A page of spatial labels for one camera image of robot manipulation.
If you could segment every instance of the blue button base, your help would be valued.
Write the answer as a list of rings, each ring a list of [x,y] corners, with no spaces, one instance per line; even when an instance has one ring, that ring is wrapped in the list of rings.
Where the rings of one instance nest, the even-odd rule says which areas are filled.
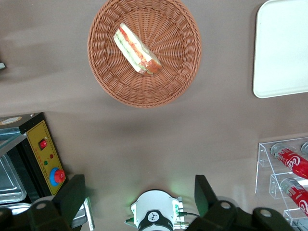
[[[58,186],[59,183],[57,183],[55,180],[54,180],[54,174],[56,173],[56,171],[58,170],[59,168],[57,167],[54,167],[51,172],[50,172],[50,183],[52,186]]]

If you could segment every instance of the red switch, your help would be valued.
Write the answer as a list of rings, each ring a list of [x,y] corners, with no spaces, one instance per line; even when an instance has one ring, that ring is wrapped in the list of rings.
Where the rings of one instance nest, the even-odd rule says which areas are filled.
[[[39,145],[39,148],[40,148],[41,150],[43,150],[44,148],[47,147],[47,142],[46,142],[45,139],[42,139],[42,140],[39,142],[38,145]]]
[[[65,173],[62,169],[58,169],[56,170],[56,172],[54,173],[54,181],[56,183],[61,183],[65,180]]]

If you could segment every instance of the clear acrylic can rack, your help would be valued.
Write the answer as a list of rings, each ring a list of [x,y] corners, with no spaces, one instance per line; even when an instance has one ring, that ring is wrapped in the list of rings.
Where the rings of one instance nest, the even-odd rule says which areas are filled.
[[[279,185],[283,179],[292,177],[308,190],[308,180],[290,171],[270,153],[270,149],[276,143],[283,143],[287,148],[308,159],[308,155],[301,152],[301,146],[306,142],[308,142],[308,137],[259,143],[257,162],[256,196],[258,205],[277,210],[283,214],[292,227],[298,227],[300,230],[308,230],[308,217],[281,190]]]

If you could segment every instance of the sandwich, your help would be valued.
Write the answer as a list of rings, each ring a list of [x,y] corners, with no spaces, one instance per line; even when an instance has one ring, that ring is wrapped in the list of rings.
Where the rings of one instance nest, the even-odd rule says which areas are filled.
[[[124,23],[116,31],[114,41],[136,72],[152,75],[162,68],[155,54]]]

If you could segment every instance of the white tray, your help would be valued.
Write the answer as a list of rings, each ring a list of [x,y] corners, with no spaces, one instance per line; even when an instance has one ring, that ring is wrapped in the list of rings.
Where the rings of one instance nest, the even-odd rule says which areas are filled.
[[[257,14],[254,94],[308,92],[308,0],[270,0]]]

